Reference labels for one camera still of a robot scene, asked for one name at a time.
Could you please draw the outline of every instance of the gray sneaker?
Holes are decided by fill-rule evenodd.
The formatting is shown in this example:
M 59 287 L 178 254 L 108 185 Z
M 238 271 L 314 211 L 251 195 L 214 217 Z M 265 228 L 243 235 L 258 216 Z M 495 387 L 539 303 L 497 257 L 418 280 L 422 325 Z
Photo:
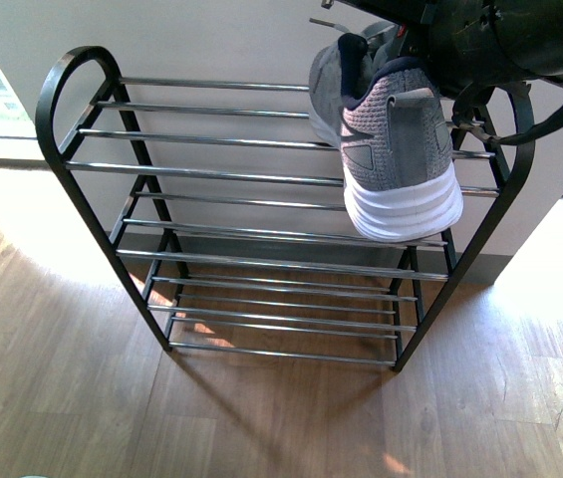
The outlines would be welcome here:
M 339 39 L 341 155 L 345 204 L 362 235 L 383 242 L 423 238 L 453 225 L 462 194 L 451 136 L 424 62 L 388 61 L 356 91 L 367 51 L 363 37 Z
M 313 19 L 312 21 L 339 31 L 349 32 L 341 25 Z M 381 21 L 370 25 L 361 32 L 360 36 L 368 43 L 368 50 L 361 62 L 362 71 L 356 78 L 356 95 L 362 95 L 366 91 L 374 73 L 385 63 L 386 51 L 396 38 L 397 31 L 394 23 Z M 341 100 L 341 57 L 338 42 L 317 54 L 310 68 L 309 85 L 310 125 L 320 139 L 336 149 L 340 149 L 343 102 Z

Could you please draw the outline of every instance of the white sole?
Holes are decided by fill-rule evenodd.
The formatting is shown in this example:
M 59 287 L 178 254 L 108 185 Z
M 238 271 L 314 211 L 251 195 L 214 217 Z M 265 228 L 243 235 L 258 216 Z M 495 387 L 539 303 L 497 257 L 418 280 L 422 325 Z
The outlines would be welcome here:
M 431 181 L 388 191 L 368 191 L 345 165 L 343 171 L 348 215 L 369 239 L 391 243 L 421 239 L 452 226 L 462 214 L 453 163 Z

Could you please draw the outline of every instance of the wooden floor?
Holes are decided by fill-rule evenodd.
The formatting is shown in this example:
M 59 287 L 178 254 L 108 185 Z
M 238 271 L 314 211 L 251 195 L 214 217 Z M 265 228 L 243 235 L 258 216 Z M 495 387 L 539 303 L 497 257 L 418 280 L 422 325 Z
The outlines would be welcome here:
M 0 478 L 563 477 L 561 221 L 400 374 L 171 357 L 53 176 L 0 170 Z

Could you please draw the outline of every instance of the white wall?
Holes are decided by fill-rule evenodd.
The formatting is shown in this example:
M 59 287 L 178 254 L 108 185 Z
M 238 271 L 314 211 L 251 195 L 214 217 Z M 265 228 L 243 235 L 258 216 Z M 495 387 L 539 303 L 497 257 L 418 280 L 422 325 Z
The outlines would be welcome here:
M 89 44 L 109 48 L 127 76 L 304 84 L 314 55 L 337 38 L 335 31 L 309 24 L 311 16 L 357 31 L 374 20 L 341 4 L 330 11 L 321 9 L 319 0 L 11 0 L 0 2 L 0 66 L 31 116 L 51 66 L 71 48 Z M 562 104 L 563 91 L 538 82 L 532 98 L 536 116 L 544 119 Z M 504 117 L 503 104 L 492 107 L 496 116 Z M 505 132 L 504 125 L 497 126 Z M 259 128 L 259 123 L 252 123 L 248 132 L 256 134 Z M 331 159 L 319 157 L 307 169 L 292 172 L 316 168 L 313 175 L 337 174 L 340 166 Z M 288 172 L 274 162 L 262 167 Z M 459 164 L 458 168 L 463 183 L 486 185 L 488 175 L 478 166 Z M 529 183 L 484 252 L 513 255 L 562 193 L 563 129 L 538 141 Z M 96 201 L 107 211 L 105 222 L 110 221 L 117 215 L 120 194 L 99 185 L 96 194 Z M 479 198 L 466 202 L 465 214 L 454 230 L 458 250 L 464 248 L 490 203 Z M 316 216 L 307 217 L 306 224 L 316 220 Z M 250 219 L 258 222 L 261 218 Z M 294 218 L 286 215 L 274 220 Z M 335 231 L 347 227 L 341 224 L 323 226 Z

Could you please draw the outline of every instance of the shoe rack shelf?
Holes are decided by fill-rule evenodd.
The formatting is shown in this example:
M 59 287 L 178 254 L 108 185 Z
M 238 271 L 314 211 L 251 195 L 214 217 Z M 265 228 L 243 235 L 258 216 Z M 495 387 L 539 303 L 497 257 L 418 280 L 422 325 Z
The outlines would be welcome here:
M 97 64 L 104 73 L 104 81 L 94 96 L 84 98 L 83 113 L 66 136 L 57 141 L 58 102 L 67 81 L 78 81 L 79 75 L 74 74 L 85 64 Z M 339 231 L 216 224 L 201 213 L 195 215 L 194 221 L 184 222 L 179 218 L 191 204 L 202 206 L 201 211 L 210 211 L 208 216 L 212 216 L 212 211 L 230 208 L 237 211 L 230 216 L 235 218 L 249 217 L 248 211 L 256 209 L 283 211 L 286 221 L 296 218 L 297 223 L 304 225 L 315 222 L 317 217 L 325 218 L 327 223 L 327 214 L 336 214 L 338 223 L 349 221 L 343 206 L 342 174 L 294 175 L 288 172 L 292 169 L 287 164 L 295 161 L 296 156 L 284 163 L 279 161 L 278 154 L 301 151 L 302 158 L 329 154 L 339 164 L 340 157 L 332 147 L 314 141 L 144 130 L 139 118 L 157 114 L 197 121 L 232 121 L 242 117 L 256 120 L 259 126 L 260 121 L 269 120 L 302 121 L 300 128 L 309 125 L 304 113 L 133 102 L 129 91 L 141 88 L 158 89 L 164 95 L 180 89 L 204 89 L 215 94 L 225 92 L 229 99 L 237 93 L 242 97 L 284 92 L 302 96 L 306 108 L 309 96 L 307 87 L 296 85 L 128 78 L 122 76 L 113 56 L 102 47 L 72 50 L 51 70 L 35 119 L 42 151 L 142 318 L 167 352 L 221 351 L 370 363 L 401 370 L 520 191 L 533 160 L 533 143 L 519 146 L 510 169 L 500 148 L 486 144 L 479 152 L 460 150 L 466 133 L 452 131 L 454 161 L 478 161 L 477 167 L 490 169 L 496 185 L 462 186 L 465 196 L 485 197 L 480 200 L 491 205 L 459 257 L 450 230 L 436 237 L 390 245 Z M 516 130 L 527 130 L 533 125 L 527 89 L 523 85 L 506 89 Z M 473 109 L 473 114 L 488 133 L 495 133 L 486 106 L 490 94 Z M 97 128 L 102 114 L 114 115 L 123 126 Z M 150 120 L 142 121 L 142 126 L 144 123 L 150 124 Z M 108 159 L 98 155 L 97 161 L 92 161 L 88 155 L 86 159 L 80 155 L 91 141 L 109 144 L 113 140 L 130 146 L 132 163 L 120 162 L 116 147 L 111 147 Z M 159 149 L 151 145 L 163 143 L 175 148 L 184 146 L 188 148 L 186 154 L 198 148 L 199 156 L 207 145 L 219 146 L 222 151 L 237 148 L 244 154 L 254 151 L 258 158 L 266 157 L 264 154 L 272 150 L 276 155 L 274 162 L 267 163 L 263 170 L 254 165 L 249 171 L 189 167 L 179 164 L 183 154 L 177 155 L 176 151 L 167 157 L 155 157 L 154 152 Z M 277 171 L 269 172 L 274 165 L 278 166 Z M 98 184 L 119 184 L 121 177 L 132 179 L 112 227 L 103 224 L 101 214 L 95 210 L 97 201 L 90 199 L 93 191 L 81 185 L 87 176 L 97 177 Z M 176 186 L 194 181 L 204 186 Z M 215 192 L 219 189 L 213 184 L 226 183 L 236 186 L 232 190 L 237 194 Z M 259 191 L 268 187 L 288 188 L 291 192 L 287 196 L 292 199 L 238 195 L 241 186 L 245 189 L 252 184 L 257 184 Z M 315 199 L 327 190 L 333 190 L 335 194 L 330 197 L 340 197 L 340 201 Z M 155 217 L 141 217 L 139 211 L 147 206 Z M 138 232 L 152 235 L 139 236 Z M 138 237 L 157 240 L 154 246 L 139 247 L 135 240 Z M 199 244 L 205 244 L 205 248 L 196 247 Z M 420 254 L 429 250 L 442 253 L 443 271 L 421 269 Z M 357 257 L 364 259 L 355 263 Z M 136 274 L 137 268 L 145 272 L 141 281 L 131 274 Z M 434 297 L 427 298 L 427 302 L 423 297 L 426 282 L 436 284 Z M 155 292 L 165 288 L 170 297 L 156 300 Z M 247 346 L 239 340 L 245 336 L 249 338 Z

